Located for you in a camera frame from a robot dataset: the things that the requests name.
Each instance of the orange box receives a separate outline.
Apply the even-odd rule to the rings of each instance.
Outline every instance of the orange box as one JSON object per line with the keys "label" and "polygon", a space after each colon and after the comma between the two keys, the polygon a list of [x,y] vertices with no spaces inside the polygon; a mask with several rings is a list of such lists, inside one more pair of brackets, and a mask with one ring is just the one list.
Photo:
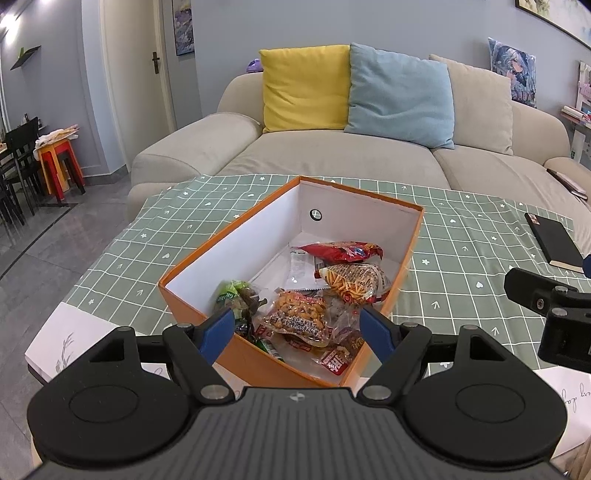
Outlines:
{"label": "orange box", "polygon": [[[322,216],[318,220],[318,210]],[[297,177],[207,240],[166,273],[160,292],[179,323],[198,325],[213,313],[225,281],[247,280],[275,290],[290,267],[290,246],[363,241],[384,250],[381,267],[393,279],[381,312],[394,308],[423,220],[421,206],[308,177]],[[234,335],[218,364],[256,387],[355,386],[372,351],[365,344],[338,383],[307,375]]]}

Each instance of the sofa cushion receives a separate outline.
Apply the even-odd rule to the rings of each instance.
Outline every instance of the sofa cushion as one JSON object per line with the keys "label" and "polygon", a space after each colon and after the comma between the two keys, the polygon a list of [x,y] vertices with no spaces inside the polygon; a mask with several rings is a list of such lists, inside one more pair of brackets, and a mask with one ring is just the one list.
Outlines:
{"label": "sofa cushion", "polygon": [[513,155],[543,165],[549,158],[570,155],[569,135],[555,116],[523,103],[513,107]]}
{"label": "sofa cushion", "polygon": [[429,55],[447,64],[452,81],[456,145],[513,155],[511,81],[489,70]]}
{"label": "sofa cushion", "polygon": [[444,63],[351,44],[351,134],[453,148],[452,85]]}
{"label": "sofa cushion", "polygon": [[424,147],[332,130],[264,134],[219,174],[249,173],[352,177],[449,188],[441,167]]}
{"label": "sofa cushion", "polygon": [[265,132],[345,128],[351,88],[348,45],[260,54]]}
{"label": "sofa cushion", "polygon": [[542,165],[470,147],[441,148],[433,155],[452,189],[511,199],[568,216],[573,219],[574,240],[581,252],[591,252],[591,212]]}

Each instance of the book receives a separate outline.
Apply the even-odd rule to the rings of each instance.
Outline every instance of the book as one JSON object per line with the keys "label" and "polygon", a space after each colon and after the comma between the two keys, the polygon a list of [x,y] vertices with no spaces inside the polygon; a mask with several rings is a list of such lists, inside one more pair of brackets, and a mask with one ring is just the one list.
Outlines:
{"label": "book", "polygon": [[562,223],[533,213],[526,213],[525,220],[550,265],[583,273],[583,256]]}
{"label": "book", "polygon": [[570,177],[567,177],[564,173],[560,173],[550,168],[547,168],[546,171],[556,180],[558,180],[570,193],[582,198],[583,200],[587,200],[588,197],[585,189],[574,180],[571,180]]}

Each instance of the sofa armrest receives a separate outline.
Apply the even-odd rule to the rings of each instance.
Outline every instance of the sofa armrest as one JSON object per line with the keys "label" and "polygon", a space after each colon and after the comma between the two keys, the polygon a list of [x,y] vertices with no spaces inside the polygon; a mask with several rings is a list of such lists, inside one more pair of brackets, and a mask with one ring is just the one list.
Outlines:
{"label": "sofa armrest", "polygon": [[571,180],[581,185],[587,195],[591,195],[591,171],[583,167],[580,163],[568,157],[556,157],[549,159],[544,163],[544,168],[563,173]]}
{"label": "sofa armrest", "polygon": [[262,126],[239,113],[214,113],[170,134],[135,157],[133,185],[179,183],[215,175],[262,134]]}

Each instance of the chip snack bag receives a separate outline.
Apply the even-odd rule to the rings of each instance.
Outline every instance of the chip snack bag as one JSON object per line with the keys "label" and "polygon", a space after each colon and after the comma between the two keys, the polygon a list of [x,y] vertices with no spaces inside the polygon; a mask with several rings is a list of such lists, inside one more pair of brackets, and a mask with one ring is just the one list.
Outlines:
{"label": "chip snack bag", "polygon": [[366,242],[310,244],[300,249],[330,263],[361,262],[374,255],[379,255],[380,258],[384,256],[384,251],[379,246]]}
{"label": "chip snack bag", "polygon": [[321,278],[348,303],[375,303],[385,300],[392,282],[373,264],[340,264],[319,270]]}

